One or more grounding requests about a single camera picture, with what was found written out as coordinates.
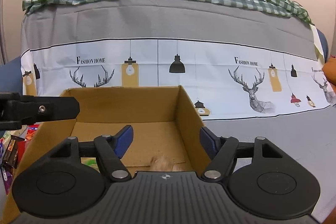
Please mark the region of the beige snack pack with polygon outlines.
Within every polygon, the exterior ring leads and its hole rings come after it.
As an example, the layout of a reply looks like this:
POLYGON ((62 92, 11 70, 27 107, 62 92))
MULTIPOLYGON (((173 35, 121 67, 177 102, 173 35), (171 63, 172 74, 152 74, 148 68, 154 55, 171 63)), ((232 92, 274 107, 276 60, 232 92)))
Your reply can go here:
POLYGON ((151 158, 149 170, 151 172, 182 172, 185 169, 165 155, 155 155, 151 158))

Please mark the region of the red snack packet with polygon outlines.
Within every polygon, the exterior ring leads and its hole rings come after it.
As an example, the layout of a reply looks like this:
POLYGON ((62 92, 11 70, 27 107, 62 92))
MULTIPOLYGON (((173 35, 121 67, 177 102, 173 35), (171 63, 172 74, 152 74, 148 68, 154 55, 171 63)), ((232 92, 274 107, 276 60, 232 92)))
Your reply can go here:
POLYGON ((35 132, 37 131, 39 127, 39 124, 33 124, 30 126, 27 126, 27 131, 26 131, 26 136, 25 136, 25 141, 31 141, 35 132))

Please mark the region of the green snack packet in box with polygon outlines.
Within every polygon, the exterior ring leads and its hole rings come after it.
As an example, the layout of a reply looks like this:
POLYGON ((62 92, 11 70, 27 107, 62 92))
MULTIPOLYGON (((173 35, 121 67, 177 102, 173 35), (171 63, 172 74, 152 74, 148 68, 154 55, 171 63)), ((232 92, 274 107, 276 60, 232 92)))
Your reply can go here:
POLYGON ((81 163, 100 172, 95 157, 82 157, 81 163))

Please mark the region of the brown cardboard box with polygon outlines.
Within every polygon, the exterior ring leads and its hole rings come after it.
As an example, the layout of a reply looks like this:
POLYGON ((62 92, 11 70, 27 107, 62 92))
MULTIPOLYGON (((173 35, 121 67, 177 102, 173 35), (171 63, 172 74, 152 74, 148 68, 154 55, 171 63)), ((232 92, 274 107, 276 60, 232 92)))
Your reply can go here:
POLYGON ((184 88, 70 89, 80 113, 45 122, 29 143, 11 187, 3 223, 203 223, 209 157, 203 126, 184 88), (133 142, 122 159, 113 136, 126 125, 133 142), (165 155, 182 172, 151 172, 165 155), (81 163, 95 157, 99 171, 81 163))

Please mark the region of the dark brown chocolate bar packet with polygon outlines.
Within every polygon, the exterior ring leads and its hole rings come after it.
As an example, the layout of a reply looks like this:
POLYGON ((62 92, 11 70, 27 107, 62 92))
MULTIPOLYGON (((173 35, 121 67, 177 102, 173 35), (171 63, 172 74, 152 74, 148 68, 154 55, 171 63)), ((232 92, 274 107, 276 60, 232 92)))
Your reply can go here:
POLYGON ((23 138, 11 135, 9 144, 5 150, 2 164, 9 168, 15 168, 18 161, 18 144, 25 141, 23 138))

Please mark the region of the purple white snack packet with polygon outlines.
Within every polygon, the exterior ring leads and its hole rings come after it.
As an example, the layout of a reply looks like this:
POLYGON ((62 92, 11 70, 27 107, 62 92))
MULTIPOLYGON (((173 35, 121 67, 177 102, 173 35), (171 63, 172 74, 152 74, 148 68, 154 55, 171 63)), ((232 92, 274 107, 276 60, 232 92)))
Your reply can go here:
POLYGON ((1 176, 6 194, 8 195, 13 183, 13 169, 11 167, 1 165, 1 176))

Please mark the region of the grey deer print sofa cover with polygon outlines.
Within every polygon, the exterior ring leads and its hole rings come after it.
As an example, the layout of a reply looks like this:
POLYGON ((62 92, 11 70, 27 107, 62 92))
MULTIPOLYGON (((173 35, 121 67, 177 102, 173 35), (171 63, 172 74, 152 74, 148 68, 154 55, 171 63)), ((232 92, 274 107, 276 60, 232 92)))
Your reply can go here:
POLYGON ((40 96, 92 86, 178 86, 206 125, 267 137, 321 186, 314 216, 335 207, 335 95, 328 44, 296 18, 185 0, 48 5, 21 29, 26 88, 40 96))

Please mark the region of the orange cushion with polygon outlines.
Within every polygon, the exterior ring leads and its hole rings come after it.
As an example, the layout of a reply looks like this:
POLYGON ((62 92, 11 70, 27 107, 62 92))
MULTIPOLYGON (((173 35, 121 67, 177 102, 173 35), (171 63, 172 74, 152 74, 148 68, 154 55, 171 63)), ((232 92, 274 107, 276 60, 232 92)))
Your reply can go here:
POLYGON ((326 76, 329 83, 332 84, 333 89, 335 90, 336 86, 336 57, 330 56, 327 62, 323 65, 323 73, 326 76))

